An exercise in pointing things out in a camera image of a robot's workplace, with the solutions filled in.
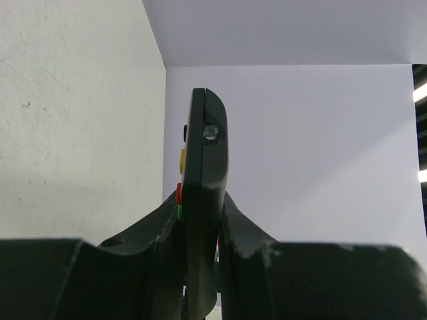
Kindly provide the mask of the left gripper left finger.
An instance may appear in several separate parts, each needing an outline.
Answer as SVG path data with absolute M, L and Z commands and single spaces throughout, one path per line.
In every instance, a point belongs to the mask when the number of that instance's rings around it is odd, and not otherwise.
M 179 319 L 177 207 L 160 207 L 93 246 L 81 239 L 1 242 L 2 319 Z

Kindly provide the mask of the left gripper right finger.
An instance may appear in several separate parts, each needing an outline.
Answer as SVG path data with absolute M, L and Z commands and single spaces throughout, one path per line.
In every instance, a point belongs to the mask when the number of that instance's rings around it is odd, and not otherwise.
M 224 319 L 426 318 L 426 274 L 400 247 L 280 242 L 226 195 L 219 251 Z

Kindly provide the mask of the black remote control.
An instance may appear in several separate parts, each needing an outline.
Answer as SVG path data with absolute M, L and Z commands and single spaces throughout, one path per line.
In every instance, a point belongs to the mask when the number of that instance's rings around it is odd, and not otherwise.
M 194 89 L 181 178 L 189 319 L 204 319 L 216 304 L 214 263 L 228 167 L 228 120 L 224 104 L 213 91 Z

